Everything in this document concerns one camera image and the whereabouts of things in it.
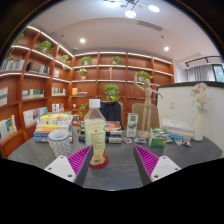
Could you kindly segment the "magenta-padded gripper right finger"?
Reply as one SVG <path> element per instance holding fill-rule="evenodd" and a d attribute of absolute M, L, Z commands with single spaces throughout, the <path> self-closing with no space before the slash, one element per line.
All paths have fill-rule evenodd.
<path fill-rule="evenodd" d="M 169 157 L 159 157 L 137 145 L 133 148 L 133 155 L 143 185 L 147 185 L 180 170 L 180 167 Z"/>

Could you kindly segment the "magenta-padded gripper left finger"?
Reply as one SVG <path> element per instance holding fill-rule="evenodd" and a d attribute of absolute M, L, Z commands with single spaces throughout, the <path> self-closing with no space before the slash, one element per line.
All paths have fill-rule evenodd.
<path fill-rule="evenodd" d="M 45 171 L 82 186 L 92 156 L 93 146 L 87 146 L 68 157 L 59 156 L 45 168 Z"/>

